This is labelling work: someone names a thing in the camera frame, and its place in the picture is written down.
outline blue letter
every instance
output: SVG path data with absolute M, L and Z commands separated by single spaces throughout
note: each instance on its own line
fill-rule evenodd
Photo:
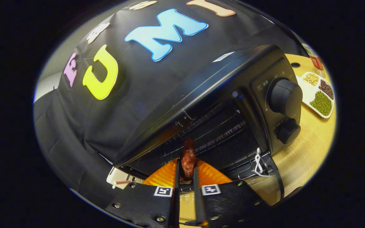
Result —
M 181 28 L 186 36 L 192 36 L 208 27 L 207 23 L 197 22 L 177 12 L 176 9 L 169 9 L 157 15 L 160 26 L 141 26 L 135 28 L 126 37 L 125 41 L 134 40 L 148 49 L 153 55 L 152 60 L 157 62 L 167 55 L 172 46 L 162 45 L 154 39 L 161 39 L 173 42 L 181 42 L 180 34 L 175 26 Z

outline yellow letter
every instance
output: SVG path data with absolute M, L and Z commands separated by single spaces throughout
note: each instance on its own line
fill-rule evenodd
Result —
M 157 1 L 146 1 L 146 2 L 142 2 L 142 3 L 136 4 L 136 5 L 132 6 L 132 7 L 130 7 L 129 9 L 133 9 L 133 10 L 143 9 L 144 7 L 153 5 L 156 2 Z
M 82 84 L 87 86 L 93 96 L 98 100 L 103 100 L 109 95 L 115 85 L 116 77 L 118 76 L 118 63 L 105 48 L 106 44 L 104 44 L 94 56 L 94 62 L 99 60 L 107 69 L 105 80 L 102 83 L 99 82 L 93 73 L 93 67 L 89 66 L 82 81 Z
M 197 6 L 202 6 L 204 8 L 207 8 L 209 10 L 212 10 L 216 13 L 216 15 L 221 16 L 221 17 L 227 17 L 230 15 L 235 14 L 236 12 L 230 9 L 225 9 L 223 7 L 217 6 L 215 4 L 209 3 L 205 0 L 194 0 L 191 2 L 187 2 L 187 5 L 197 5 Z

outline black fabric cover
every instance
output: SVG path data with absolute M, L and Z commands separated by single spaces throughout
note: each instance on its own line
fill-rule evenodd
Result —
M 73 87 L 62 75 L 58 90 L 34 103 L 36 133 L 47 161 L 68 187 L 101 208 L 107 206 L 116 191 L 106 183 L 111 165 L 98 152 L 114 163 L 127 156 L 121 153 L 125 142 L 139 136 L 133 134 L 135 129 L 183 79 L 228 50 L 243 47 L 275 44 L 284 53 L 305 55 L 300 43 L 275 24 L 233 1 L 208 0 L 236 12 L 228 17 L 186 2 L 158 1 L 139 10 L 129 7 L 140 1 L 123 3 L 103 22 L 110 25 L 92 43 L 87 44 L 86 34 L 75 48 L 77 76 Z M 124 39 L 139 26 L 158 26 L 156 16 L 168 9 L 177 9 L 209 27 L 193 36 L 184 36 L 177 28 L 182 37 L 180 43 L 158 40 L 173 48 L 162 60 L 154 62 L 146 48 Z M 108 97 L 97 100 L 82 80 L 90 65 L 98 80 L 105 79 L 106 68 L 93 61 L 104 44 L 116 59 L 119 73 Z

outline sticker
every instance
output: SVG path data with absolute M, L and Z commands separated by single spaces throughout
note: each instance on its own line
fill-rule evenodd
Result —
M 217 6 L 215 4 L 209 3 L 205 0 L 194 0 L 191 2 L 187 2 L 187 5 L 197 5 L 197 6 L 201 6 L 204 7 L 206 9 L 212 10 L 216 13 L 216 15 L 220 16 L 220 17 L 227 17 L 230 15 L 235 14 L 236 12 L 230 9 L 225 9 L 223 7 Z
M 213 62 L 219 62 L 219 61 L 221 61 L 222 59 L 226 58 L 227 56 L 229 56 L 230 54 L 233 54 L 233 53 L 235 53 L 235 52 L 226 53 L 226 54 L 224 54 L 223 56 L 221 56 L 221 57 L 219 57 L 219 58 L 215 59 L 215 61 L 213 61 Z
M 158 186 L 156 188 L 154 196 L 171 197 L 172 194 L 173 194 L 173 188 L 172 187 L 160 187 L 160 186 Z
M 172 49 L 170 44 L 161 44 L 155 39 L 172 42 L 181 42 L 183 39 L 178 33 L 176 26 L 183 30 L 185 36 L 192 36 L 208 27 L 207 23 L 197 22 L 169 9 L 157 15 L 160 26 L 141 26 L 135 28 L 126 37 L 125 42 L 136 41 L 152 53 L 152 60 L 157 62 L 164 58 Z
M 87 43 L 92 43 L 95 38 L 109 26 L 109 22 L 106 24 L 100 24 L 98 27 L 96 27 L 87 37 Z
M 218 185 L 204 185 L 201 189 L 203 196 L 216 195 L 221 193 Z
M 73 86 L 75 76 L 77 75 L 77 70 L 73 71 L 77 63 L 75 62 L 74 58 L 77 53 L 73 53 L 70 57 L 70 60 L 67 62 L 66 68 L 64 68 L 63 74 L 67 76 L 68 80 L 70 81 L 70 87 Z
M 146 2 L 142 2 L 142 3 L 136 4 L 136 5 L 132 6 L 132 7 L 130 7 L 129 9 L 133 9 L 133 10 L 143 9 L 144 7 L 153 5 L 156 2 L 157 1 L 146 1 Z
M 82 80 L 82 84 L 86 86 L 98 100 L 103 100 L 109 95 L 118 76 L 118 63 L 113 56 L 106 51 L 106 46 L 107 45 L 104 44 L 94 56 L 94 62 L 99 60 L 107 69 L 107 76 L 105 80 L 103 82 L 98 81 L 93 73 L 92 66 L 87 68 Z

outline wooden table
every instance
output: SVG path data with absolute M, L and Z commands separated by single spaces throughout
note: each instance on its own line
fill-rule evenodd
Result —
M 286 54 L 290 63 L 298 62 L 293 68 L 296 76 L 305 72 L 316 72 L 310 58 Z M 331 82 L 324 70 L 326 80 Z M 319 169 L 332 145 L 336 128 L 336 104 L 328 119 L 320 117 L 304 103 L 301 107 L 301 131 L 294 142 L 275 154 L 272 159 L 278 167 L 284 185 L 284 196 L 305 185 Z M 180 198 L 180 222 L 195 220 L 194 193 L 182 194 Z M 181 225 L 181 228 L 193 227 Z

